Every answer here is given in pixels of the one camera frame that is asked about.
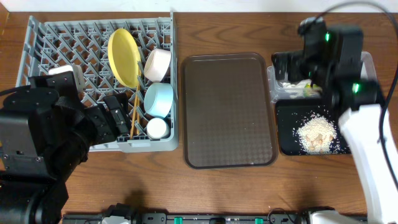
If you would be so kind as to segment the white paper napkin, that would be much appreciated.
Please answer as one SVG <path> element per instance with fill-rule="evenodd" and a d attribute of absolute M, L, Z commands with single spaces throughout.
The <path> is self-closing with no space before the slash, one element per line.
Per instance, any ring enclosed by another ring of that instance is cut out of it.
<path fill-rule="evenodd" d="M 279 82 L 282 88 L 305 88 L 308 84 L 311 84 L 311 80 L 301 80 L 299 82 Z"/>

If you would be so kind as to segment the yellow orange snack wrapper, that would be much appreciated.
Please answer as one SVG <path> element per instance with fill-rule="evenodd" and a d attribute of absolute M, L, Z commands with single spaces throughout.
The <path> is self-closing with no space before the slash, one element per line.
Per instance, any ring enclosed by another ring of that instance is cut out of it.
<path fill-rule="evenodd" d="M 304 97 L 318 97 L 322 93 L 322 89 L 317 85 L 307 83 L 303 89 Z"/>

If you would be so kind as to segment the light blue bowl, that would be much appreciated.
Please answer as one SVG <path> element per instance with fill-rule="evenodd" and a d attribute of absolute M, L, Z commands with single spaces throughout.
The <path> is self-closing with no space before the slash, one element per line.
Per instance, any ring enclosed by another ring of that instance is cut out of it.
<path fill-rule="evenodd" d="M 153 83 L 146 91 L 144 109 L 156 118 L 165 118 L 171 110 L 174 91 L 169 83 Z"/>

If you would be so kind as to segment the small white cup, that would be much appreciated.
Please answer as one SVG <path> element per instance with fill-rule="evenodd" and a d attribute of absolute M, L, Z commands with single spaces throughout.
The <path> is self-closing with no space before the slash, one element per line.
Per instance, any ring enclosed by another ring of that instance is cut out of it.
<path fill-rule="evenodd" d="M 166 138 L 170 134 L 168 124 L 161 118 L 152 118 L 146 128 L 147 135 L 152 139 Z"/>

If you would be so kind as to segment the yellow round plate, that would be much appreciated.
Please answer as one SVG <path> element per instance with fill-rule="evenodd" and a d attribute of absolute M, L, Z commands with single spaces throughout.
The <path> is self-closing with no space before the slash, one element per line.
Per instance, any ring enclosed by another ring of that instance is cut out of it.
<path fill-rule="evenodd" d="M 108 40 L 108 58 L 111 71 L 125 87 L 135 88 L 141 74 L 141 56 L 131 33 L 123 28 L 115 30 Z"/>

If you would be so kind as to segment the pink white bowl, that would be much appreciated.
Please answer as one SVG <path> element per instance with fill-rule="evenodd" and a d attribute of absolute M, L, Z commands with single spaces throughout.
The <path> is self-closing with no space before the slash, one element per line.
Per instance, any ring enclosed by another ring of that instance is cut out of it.
<path fill-rule="evenodd" d="M 169 69 L 171 59 L 171 51 L 154 49 L 147 58 L 144 76 L 153 83 L 161 82 Z"/>

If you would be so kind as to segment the rice food scraps pile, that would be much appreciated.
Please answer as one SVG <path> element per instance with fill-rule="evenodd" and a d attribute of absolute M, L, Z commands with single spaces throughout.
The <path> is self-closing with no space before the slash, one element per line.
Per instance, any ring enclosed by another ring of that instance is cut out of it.
<path fill-rule="evenodd" d="M 323 115 L 315 112 L 306 114 L 292 128 L 293 137 L 306 154 L 343 154 L 348 149 L 338 137 L 337 127 Z"/>

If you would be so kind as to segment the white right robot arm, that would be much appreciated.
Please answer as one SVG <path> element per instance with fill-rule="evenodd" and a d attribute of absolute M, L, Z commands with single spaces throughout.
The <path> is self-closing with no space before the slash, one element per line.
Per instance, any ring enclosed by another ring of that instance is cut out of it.
<path fill-rule="evenodd" d="M 366 199 L 368 223 L 397 223 L 397 148 L 387 100 L 375 79 L 361 77 L 363 32 L 357 26 L 302 25 L 301 51 L 272 56 L 277 70 L 309 78 L 320 98 L 281 99 L 276 108 L 325 105 L 353 155 Z"/>

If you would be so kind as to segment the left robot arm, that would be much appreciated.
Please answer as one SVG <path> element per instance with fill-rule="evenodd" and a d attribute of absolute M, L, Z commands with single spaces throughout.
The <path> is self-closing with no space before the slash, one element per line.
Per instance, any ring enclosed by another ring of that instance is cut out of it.
<path fill-rule="evenodd" d="M 127 96 L 86 107 L 70 72 L 31 77 L 1 95 L 1 222 L 58 223 L 66 182 L 90 147 L 129 132 Z"/>

